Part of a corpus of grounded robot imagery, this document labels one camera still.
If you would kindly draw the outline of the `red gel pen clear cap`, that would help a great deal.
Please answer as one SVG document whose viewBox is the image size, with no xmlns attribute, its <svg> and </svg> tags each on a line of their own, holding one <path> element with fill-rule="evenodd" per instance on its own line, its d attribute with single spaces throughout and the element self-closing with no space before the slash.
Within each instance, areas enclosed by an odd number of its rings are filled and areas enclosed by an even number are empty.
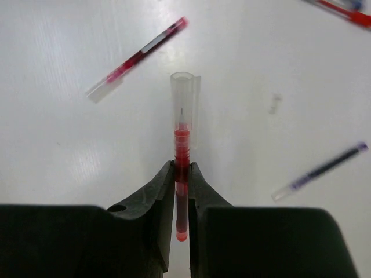
<svg viewBox="0 0 371 278">
<path fill-rule="evenodd" d="M 191 151 L 197 147 L 201 77 L 189 72 L 170 76 L 174 113 L 174 167 L 176 194 L 176 238 L 188 238 L 188 168 Z"/>
</svg>

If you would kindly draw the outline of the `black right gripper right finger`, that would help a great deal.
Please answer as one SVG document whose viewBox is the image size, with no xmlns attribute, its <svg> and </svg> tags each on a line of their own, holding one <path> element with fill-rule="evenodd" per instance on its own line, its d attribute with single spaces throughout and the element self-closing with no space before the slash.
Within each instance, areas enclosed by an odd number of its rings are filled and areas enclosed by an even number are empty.
<svg viewBox="0 0 371 278">
<path fill-rule="evenodd" d="M 235 207 L 188 170 L 192 277 L 357 277 L 334 218 L 323 209 Z"/>
</svg>

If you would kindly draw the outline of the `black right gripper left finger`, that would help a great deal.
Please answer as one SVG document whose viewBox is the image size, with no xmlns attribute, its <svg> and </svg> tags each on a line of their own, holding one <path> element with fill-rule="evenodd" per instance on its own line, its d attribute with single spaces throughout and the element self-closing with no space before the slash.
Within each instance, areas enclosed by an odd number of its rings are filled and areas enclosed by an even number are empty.
<svg viewBox="0 0 371 278">
<path fill-rule="evenodd" d="M 107 209 L 3 204 L 1 276 L 162 277 L 173 205 L 173 162 Z"/>
</svg>

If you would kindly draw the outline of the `purple gel pen clear cap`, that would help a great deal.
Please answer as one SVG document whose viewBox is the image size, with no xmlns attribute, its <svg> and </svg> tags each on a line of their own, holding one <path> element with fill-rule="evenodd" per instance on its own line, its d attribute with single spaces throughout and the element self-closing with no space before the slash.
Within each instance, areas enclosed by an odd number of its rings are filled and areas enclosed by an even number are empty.
<svg viewBox="0 0 371 278">
<path fill-rule="evenodd" d="M 291 182 L 290 184 L 285 185 L 281 189 L 275 191 L 272 194 L 273 201 L 277 202 L 282 200 L 294 193 L 298 192 L 299 190 L 303 189 L 308 183 L 312 182 L 313 180 L 323 176 L 327 172 L 333 170 L 334 168 L 340 166 L 341 164 L 345 163 L 346 161 L 350 160 L 351 158 L 359 155 L 362 152 L 368 150 L 368 146 L 365 142 L 359 142 L 354 146 L 346 149 L 341 154 L 329 159 L 328 161 L 324 162 L 323 164 L 319 165 L 318 167 L 310 170 L 309 172 L 305 173 L 295 181 Z"/>
</svg>

